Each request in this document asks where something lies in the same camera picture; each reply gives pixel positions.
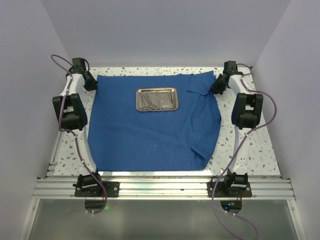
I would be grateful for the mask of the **blue surgical drape cloth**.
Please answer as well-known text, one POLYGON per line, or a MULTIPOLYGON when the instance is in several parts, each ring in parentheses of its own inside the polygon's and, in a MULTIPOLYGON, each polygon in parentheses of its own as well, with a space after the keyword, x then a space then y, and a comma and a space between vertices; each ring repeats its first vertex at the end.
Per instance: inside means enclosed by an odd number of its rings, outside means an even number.
POLYGON ((203 170, 215 151, 221 114, 212 71, 167 76, 98 76, 88 144, 99 171, 203 170), (140 112, 142 88, 173 87, 178 108, 140 112))

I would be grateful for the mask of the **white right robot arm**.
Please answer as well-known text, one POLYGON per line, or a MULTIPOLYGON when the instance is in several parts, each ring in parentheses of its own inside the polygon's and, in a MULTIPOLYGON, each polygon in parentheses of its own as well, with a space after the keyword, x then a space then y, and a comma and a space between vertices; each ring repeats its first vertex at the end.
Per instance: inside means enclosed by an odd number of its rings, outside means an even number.
POLYGON ((226 89, 231 89, 235 95, 231 112, 235 133, 234 150, 222 185, 223 192, 231 197, 248 184, 249 134, 260 124, 264 101, 261 93, 245 85, 244 75, 238 70, 235 61, 226 61, 222 73, 210 87, 214 95, 222 95, 226 89))

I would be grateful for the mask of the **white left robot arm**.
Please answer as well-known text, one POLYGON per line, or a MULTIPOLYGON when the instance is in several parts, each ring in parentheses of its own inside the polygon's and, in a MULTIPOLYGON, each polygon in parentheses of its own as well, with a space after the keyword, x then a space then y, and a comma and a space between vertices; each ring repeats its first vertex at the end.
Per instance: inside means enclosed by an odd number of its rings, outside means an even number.
POLYGON ((62 133, 71 134, 77 152, 78 174, 76 188, 86 188, 92 196, 103 193, 104 184, 98 174, 97 166, 90 152, 87 138, 88 116, 82 102, 80 91, 91 92, 98 89, 98 82, 90 73, 89 62, 81 57, 72 62, 53 54, 51 60, 66 71, 66 84, 60 95, 52 98, 58 129, 62 133))

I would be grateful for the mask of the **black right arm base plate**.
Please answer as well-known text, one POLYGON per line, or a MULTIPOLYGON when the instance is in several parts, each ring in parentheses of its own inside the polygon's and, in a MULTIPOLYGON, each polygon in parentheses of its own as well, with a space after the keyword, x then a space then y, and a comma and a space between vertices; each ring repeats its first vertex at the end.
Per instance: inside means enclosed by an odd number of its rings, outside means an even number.
MULTIPOLYGON (((214 190, 214 186, 217 181, 217 177, 213 176, 210 181, 206 183, 206 190, 208 197, 212 197, 212 193, 214 190)), ((223 181, 219 181, 217 184, 217 187, 214 192, 214 198, 237 198, 237 197, 243 197, 243 198, 250 198, 252 197, 252 190, 250 183, 247 184, 246 187, 240 187, 240 186, 226 186, 223 181)))

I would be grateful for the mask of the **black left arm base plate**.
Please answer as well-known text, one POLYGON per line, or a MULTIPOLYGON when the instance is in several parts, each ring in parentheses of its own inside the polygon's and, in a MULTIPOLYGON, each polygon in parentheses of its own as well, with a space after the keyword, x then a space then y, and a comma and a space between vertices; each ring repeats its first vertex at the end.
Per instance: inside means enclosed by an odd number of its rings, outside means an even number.
MULTIPOLYGON (((117 181, 103 181, 103 187, 106 190, 108 198, 117 198, 120 191, 120 183, 117 181)), ((104 197, 103 188, 99 184, 89 185, 88 187, 80 187, 73 184, 75 187, 74 196, 83 198, 104 197)))

